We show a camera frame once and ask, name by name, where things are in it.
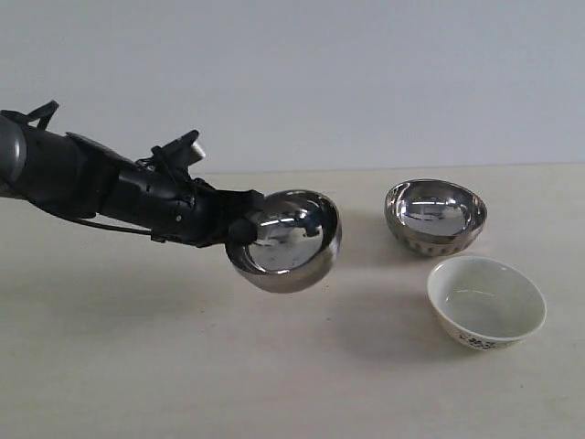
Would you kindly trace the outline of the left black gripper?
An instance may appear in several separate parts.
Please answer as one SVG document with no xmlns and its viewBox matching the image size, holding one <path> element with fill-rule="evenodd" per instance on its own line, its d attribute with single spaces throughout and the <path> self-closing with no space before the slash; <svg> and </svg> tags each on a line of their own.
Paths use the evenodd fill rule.
<svg viewBox="0 0 585 439">
<path fill-rule="evenodd" d="M 102 162 L 95 166 L 96 211 L 141 226 L 157 241 L 196 247 L 256 241 L 256 225 L 240 219 L 261 211 L 256 190 L 217 190 L 202 179 L 170 176 L 139 166 Z M 230 226 L 225 220 L 236 220 Z"/>
</svg>

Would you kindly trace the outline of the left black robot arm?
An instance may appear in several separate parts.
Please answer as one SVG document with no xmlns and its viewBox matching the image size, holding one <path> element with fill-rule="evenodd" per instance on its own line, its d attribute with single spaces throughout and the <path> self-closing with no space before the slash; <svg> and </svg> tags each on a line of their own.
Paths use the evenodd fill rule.
<svg viewBox="0 0 585 439">
<path fill-rule="evenodd" d="M 258 237 L 250 214 L 264 196 L 221 190 L 188 168 L 205 156 L 192 130 L 133 161 L 84 135 L 48 131 L 55 103 L 1 112 L 1 195 L 87 227 L 102 215 L 119 232 L 197 248 L 246 245 Z"/>
</svg>

